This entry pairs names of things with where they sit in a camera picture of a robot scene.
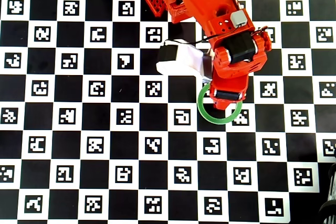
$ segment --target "checkerboard mat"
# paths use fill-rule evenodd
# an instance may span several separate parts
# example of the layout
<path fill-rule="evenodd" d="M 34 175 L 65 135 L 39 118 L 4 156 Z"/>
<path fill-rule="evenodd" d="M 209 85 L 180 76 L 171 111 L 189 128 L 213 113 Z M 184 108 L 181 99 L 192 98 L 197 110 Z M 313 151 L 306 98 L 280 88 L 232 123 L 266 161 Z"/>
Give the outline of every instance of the checkerboard mat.
<path fill-rule="evenodd" d="M 197 111 L 201 80 L 156 71 L 164 40 L 202 39 L 195 19 L 1 0 L 0 223 L 311 223 L 335 161 L 336 3 L 239 1 L 273 50 L 223 126 Z"/>

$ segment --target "black square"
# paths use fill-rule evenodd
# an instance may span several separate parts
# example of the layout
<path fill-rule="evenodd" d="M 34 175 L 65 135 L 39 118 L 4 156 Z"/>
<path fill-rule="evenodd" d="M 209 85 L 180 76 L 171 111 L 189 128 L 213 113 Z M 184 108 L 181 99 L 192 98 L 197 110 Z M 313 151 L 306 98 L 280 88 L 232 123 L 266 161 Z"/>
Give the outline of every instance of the black square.
<path fill-rule="evenodd" d="M 1 21 L 0 46 L 26 47 L 28 44 L 27 21 Z"/>
<path fill-rule="evenodd" d="M 25 214 L 42 213 L 43 195 L 26 195 L 25 206 Z"/>
<path fill-rule="evenodd" d="M 47 97 L 48 96 L 48 89 L 49 89 L 49 81 L 47 80 L 38 80 L 32 81 L 32 85 L 31 85 L 31 96 L 32 97 Z"/>
<path fill-rule="evenodd" d="M 335 113 L 336 105 L 315 105 L 316 131 L 336 132 Z"/>
<path fill-rule="evenodd" d="M 258 162 L 259 191 L 288 191 L 287 163 Z"/>
<path fill-rule="evenodd" d="M 280 0 L 252 0 L 253 21 L 280 21 Z"/>
<path fill-rule="evenodd" d="M 112 21 L 113 0 L 86 0 L 86 21 Z"/>
<path fill-rule="evenodd" d="M 84 74 L 111 74 L 111 49 L 85 49 Z"/>
<path fill-rule="evenodd" d="M 80 131 L 53 131 L 52 139 L 51 157 L 53 159 L 79 159 Z"/>
<path fill-rule="evenodd" d="M 226 133 L 227 160 L 255 161 L 256 160 L 255 133 Z"/>
<path fill-rule="evenodd" d="M 55 102 L 81 102 L 83 76 L 55 76 Z"/>
<path fill-rule="evenodd" d="M 284 77 L 285 103 L 313 103 L 312 77 Z"/>
<path fill-rule="evenodd" d="M 53 103 L 28 103 L 25 106 L 25 130 L 51 130 Z"/>
<path fill-rule="evenodd" d="M 49 219 L 77 219 L 78 190 L 50 190 Z"/>
<path fill-rule="evenodd" d="M 21 158 L 22 131 L 0 131 L 0 139 L 0 158 Z"/>
<path fill-rule="evenodd" d="M 24 0 L 8 0 L 7 14 L 8 15 L 23 15 L 25 1 Z"/>
<path fill-rule="evenodd" d="M 167 161 L 139 161 L 139 189 L 167 189 L 167 167 Z"/>
<path fill-rule="evenodd" d="M 138 159 L 138 132 L 111 132 L 111 159 Z"/>
<path fill-rule="evenodd" d="M 134 1 L 119 1 L 118 16 L 134 17 L 135 2 Z"/>
<path fill-rule="evenodd" d="M 312 49 L 311 56 L 312 56 L 313 75 L 314 76 L 336 75 L 336 68 L 333 67 L 333 64 L 335 62 L 335 54 L 336 54 L 335 49 Z"/>
<path fill-rule="evenodd" d="M 169 220 L 197 220 L 197 191 L 168 192 Z"/>
<path fill-rule="evenodd" d="M 80 161 L 80 189 L 108 189 L 109 161 L 81 160 Z"/>
<path fill-rule="evenodd" d="M 168 102 L 196 102 L 196 78 L 194 76 L 168 77 Z"/>
<path fill-rule="evenodd" d="M 281 22 L 283 48 L 310 48 L 309 22 Z"/>
<path fill-rule="evenodd" d="M 259 221 L 258 192 L 229 191 L 228 205 L 230 221 Z"/>
<path fill-rule="evenodd" d="M 107 27 L 90 27 L 90 42 L 104 43 L 107 40 Z"/>
<path fill-rule="evenodd" d="M 226 162 L 198 161 L 199 190 L 227 190 Z"/>
<path fill-rule="evenodd" d="M 57 0 L 30 0 L 30 18 L 29 19 L 30 20 L 56 20 L 57 19 Z"/>
<path fill-rule="evenodd" d="M 109 220 L 138 219 L 137 190 L 110 190 L 109 198 Z"/>
<path fill-rule="evenodd" d="M 0 190 L 0 218 L 17 219 L 19 190 Z"/>
<path fill-rule="evenodd" d="M 112 102 L 139 102 L 139 76 L 112 76 Z"/>
<path fill-rule="evenodd" d="M 287 133 L 286 140 L 289 162 L 317 162 L 315 134 Z"/>
<path fill-rule="evenodd" d="M 50 160 L 22 160 L 21 185 L 23 189 L 48 189 Z"/>
<path fill-rule="evenodd" d="M 168 145 L 169 159 L 197 160 L 196 132 L 169 132 Z"/>
<path fill-rule="evenodd" d="M 336 20 L 335 0 L 309 0 L 310 20 Z"/>
<path fill-rule="evenodd" d="M 255 104 L 257 132 L 284 132 L 283 104 Z"/>
<path fill-rule="evenodd" d="M 140 23 L 113 22 L 113 47 L 139 48 Z"/>
<path fill-rule="evenodd" d="M 0 101 L 24 101 L 25 82 L 25 75 L 0 75 Z"/>
<path fill-rule="evenodd" d="M 54 74 L 55 48 L 28 48 L 27 73 Z"/>
<path fill-rule="evenodd" d="M 84 47 L 84 22 L 58 22 L 57 47 Z"/>
<path fill-rule="evenodd" d="M 83 103 L 82 130 L 109 131 L 110 103 Z"/>

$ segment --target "green ring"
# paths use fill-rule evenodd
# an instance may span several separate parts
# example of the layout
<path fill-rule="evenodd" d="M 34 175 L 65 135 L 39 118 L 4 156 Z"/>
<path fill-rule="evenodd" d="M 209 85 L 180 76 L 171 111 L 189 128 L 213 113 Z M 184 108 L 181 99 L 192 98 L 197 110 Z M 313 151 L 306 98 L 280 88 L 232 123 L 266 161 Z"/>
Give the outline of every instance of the green ring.
<path fill-rule="evenodd" d="M 210 89 L 210 83 L 205 85 L 201 89 L 200 93 L 198 94 L 197 107 L 198 107 L 198 111 L 200 112 L 202 117 L 205 120 L 207 120 L 208 122 L 218 124 L 218 125 L 222 125 L 222 124 L 232 122 L 240 114 L 241 108 L 243 106 L 243 102 L 238 102 L 236 104 L 236 110 L 229 117 L 227 117 L 227 118 L 214 118 L 211 115 L 209 115 L 208 112 L 205 111 L 204 104 L 203 104 L 204 95 L 209 89 Z"/>

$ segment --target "black plastic part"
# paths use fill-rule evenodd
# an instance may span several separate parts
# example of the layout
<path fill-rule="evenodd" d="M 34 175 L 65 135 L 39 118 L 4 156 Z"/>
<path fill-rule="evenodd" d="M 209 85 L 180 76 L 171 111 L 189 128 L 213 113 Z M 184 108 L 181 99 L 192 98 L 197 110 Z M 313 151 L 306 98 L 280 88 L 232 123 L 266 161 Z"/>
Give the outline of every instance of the black plastic part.
<path fill-rule="evenodd" d="M 256 47 L 253 43 L 251 34 L 248 31 L 224 39 L 222 46 L 230 52 L 231 64 L 243 60 L 252 61 L 253 56 L 256 53 Z"/>
<path fill-rule="evenodd" d="M 178 45 L 161 46 L 159 49 L 158 62 L 176 60 Z"/>
<path fill-rule="evenodd" d="M 230 100 L 230 101 L 239 100 L 239 96 L 240 96 L 240 93 L 221 91 L 221 90 L 217 90 L 217 93 L 215 95 L 216 98 Z"/>

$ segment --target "gray connector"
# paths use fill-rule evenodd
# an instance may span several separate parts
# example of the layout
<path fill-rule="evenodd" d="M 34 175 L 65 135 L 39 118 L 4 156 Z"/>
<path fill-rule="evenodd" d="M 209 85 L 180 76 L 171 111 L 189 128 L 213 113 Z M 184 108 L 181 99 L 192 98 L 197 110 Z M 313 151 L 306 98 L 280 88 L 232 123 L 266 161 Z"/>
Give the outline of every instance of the gray connector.
<path fill-rule="evenodd" d="M 247 17 L 243 10 L 238 10 L 234 13 L 231 13 L 230 19 L 235 28 L 245 26 L 247 24 Z"/>

